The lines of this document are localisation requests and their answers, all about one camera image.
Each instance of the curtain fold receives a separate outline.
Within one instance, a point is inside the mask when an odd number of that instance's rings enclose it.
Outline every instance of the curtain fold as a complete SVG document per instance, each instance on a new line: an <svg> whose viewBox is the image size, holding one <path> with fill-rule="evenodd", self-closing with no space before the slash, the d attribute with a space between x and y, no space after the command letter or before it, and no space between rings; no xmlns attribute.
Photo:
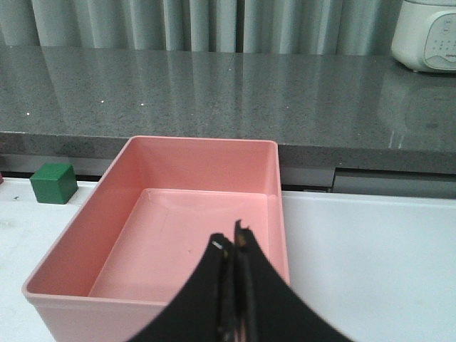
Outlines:
<svg viewBox="0 0 456 342"><path fill-rule="evenodd" d="M389 54L402 0L0 0L0 44Z"/></svg>

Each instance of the white table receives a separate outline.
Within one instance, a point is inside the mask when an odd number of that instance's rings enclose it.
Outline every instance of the white table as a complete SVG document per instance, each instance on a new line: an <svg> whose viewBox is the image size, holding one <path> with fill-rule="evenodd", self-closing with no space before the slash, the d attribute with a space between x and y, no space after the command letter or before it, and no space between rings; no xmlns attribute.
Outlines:
<svg viewBox="0 0 456 342"><path fill-rule="evenodd" d="M0 342L52 342L21 286L95 183L39 204L0 185ZM284 192L291 285L354 341L456 341L456 201Z"/></svg>

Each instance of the pink plastic tray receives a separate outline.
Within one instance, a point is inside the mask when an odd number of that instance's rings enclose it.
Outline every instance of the pink plastic tray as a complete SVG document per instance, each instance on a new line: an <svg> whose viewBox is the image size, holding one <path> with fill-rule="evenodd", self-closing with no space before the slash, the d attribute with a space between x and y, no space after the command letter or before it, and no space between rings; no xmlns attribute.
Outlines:
<svg viewBox="0 0 456 342"><path fill-rule="evenodd" d="M250 226L289 281L277 145L134 137L24 284L57 341L124 341L180 290L213 232Z"/></svg>

